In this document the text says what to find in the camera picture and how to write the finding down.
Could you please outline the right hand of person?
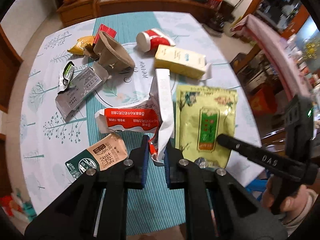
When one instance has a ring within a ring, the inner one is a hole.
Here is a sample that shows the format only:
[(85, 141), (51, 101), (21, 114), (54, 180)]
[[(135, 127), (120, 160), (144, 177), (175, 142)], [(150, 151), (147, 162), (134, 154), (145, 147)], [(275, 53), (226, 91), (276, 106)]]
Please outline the right hand of person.
[[(274, 202), (274, 195), (272, 194), (273, 177), (271, 177), (266, 185), (266, 190), (263, 193), (261, 205), (262, 207), (271, 210), (271, 206)], [(308, 188), (306, 185), (301, 185), (299, 190), (294, 196), (286, 197), (280, 205), (280, 212), (285, 213), (285, 219), (291, 221), (298, 217), (305, 206), (307, 205), (309, 198)]]

